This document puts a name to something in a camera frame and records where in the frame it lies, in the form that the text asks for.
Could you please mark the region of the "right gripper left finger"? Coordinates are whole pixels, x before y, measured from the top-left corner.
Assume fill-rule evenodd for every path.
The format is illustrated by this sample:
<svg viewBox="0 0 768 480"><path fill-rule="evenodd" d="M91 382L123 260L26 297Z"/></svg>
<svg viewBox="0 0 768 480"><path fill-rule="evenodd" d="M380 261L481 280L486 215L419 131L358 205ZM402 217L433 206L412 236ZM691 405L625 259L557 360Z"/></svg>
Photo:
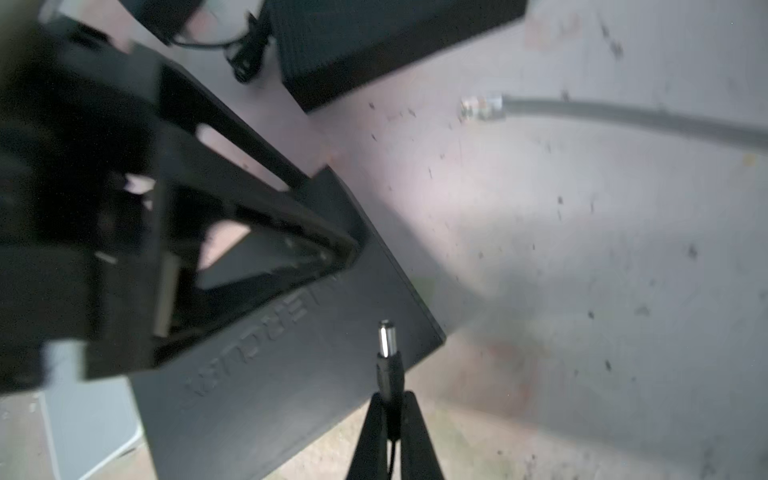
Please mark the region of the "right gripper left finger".
<svg viewBox="0 0 768 480"><path fill-rule="evenodd" d="M389 478L386 408L379 393L371 397L347 480Z"/></svg>

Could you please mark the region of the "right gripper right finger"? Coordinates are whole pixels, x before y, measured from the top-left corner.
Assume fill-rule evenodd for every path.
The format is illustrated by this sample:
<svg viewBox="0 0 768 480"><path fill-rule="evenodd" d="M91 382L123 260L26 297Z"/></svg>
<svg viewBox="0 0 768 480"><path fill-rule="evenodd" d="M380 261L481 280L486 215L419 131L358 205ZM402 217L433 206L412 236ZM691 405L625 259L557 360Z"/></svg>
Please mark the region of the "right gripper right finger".
<svg viewBox="0 0 768 480"><path fill-rule="evenodd" d="M403 395L400 420L401 478L403 480L443 480L416 395Z"/></svg>

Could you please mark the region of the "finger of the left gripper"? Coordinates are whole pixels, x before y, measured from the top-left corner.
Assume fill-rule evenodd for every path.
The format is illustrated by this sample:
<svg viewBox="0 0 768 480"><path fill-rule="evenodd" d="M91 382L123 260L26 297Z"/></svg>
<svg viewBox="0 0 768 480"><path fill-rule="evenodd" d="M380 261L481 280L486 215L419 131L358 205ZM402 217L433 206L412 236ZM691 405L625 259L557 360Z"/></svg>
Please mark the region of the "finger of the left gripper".
<svg viewBox="0 0 768 480"><path fill-rule="evenodd" d="M166 62L162 66L159 102L163 119L192 134L199 125L212 127L290 189L309 180L307 174L175 62Z"/></svg>
<svg viewBox="0 0 768 480"><path fill-rule="evenodd" d="M158 140L163 251L180 262L173 310L166 332L154 340L153 359L162 365L180 357L262 305L348 269L360 243L346 228L306 206L299 195L312 178L296 169L262 138L252 156L280 178L280 191L202 144L170 128ZM225 222L247 227L241 259L227 260L220 273L199 265L203 243Z"/></svg>

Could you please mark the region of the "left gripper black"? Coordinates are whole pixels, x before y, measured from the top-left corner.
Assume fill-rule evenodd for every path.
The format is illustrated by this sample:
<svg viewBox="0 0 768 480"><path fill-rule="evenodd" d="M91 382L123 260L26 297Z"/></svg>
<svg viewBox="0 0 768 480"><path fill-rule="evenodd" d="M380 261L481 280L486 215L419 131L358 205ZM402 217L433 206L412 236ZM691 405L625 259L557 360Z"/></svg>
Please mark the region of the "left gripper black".
<svg viewBox="0 0 768 480"><path fill-rule="evenodd" d="M85 344L89 379L180 353L171 72L61 18L13 49L1 89L1 389L42 387L44 350Z"/></svg>

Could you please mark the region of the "black power adapter with plug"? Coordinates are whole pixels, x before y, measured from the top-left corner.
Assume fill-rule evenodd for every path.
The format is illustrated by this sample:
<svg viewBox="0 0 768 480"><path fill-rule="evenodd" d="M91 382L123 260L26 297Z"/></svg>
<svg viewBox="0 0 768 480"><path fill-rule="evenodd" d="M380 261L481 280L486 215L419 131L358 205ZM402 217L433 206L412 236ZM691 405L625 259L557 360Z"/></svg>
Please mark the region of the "black power adapter with plug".
<svg viewBox="0 0 768 480"><path fill-rule="evenodd" d="M391 479L396 457L396 444L400 440L400 421L404 393L404 367L396 339L395 324L382 320L378 327L379 354L377 357L377 381L385 409L387 438L391 443L388 478Z"/></svg>

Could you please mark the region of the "dark grey network switch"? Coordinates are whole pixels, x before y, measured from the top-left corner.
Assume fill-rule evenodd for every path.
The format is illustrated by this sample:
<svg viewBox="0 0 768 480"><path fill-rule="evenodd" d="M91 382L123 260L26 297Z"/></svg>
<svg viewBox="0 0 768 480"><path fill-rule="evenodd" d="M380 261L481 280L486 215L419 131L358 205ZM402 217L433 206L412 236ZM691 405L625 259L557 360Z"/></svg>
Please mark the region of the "dark grey network switch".
<svg viewBox="0 0 768 480"><path fill-rule="evenodd" d="M131 377L161 479L259 479L377 388L377 327L412 367L445 340L362 207L330 169L295 197L364 244L354 265L279 297L163 367Z"/></svg>

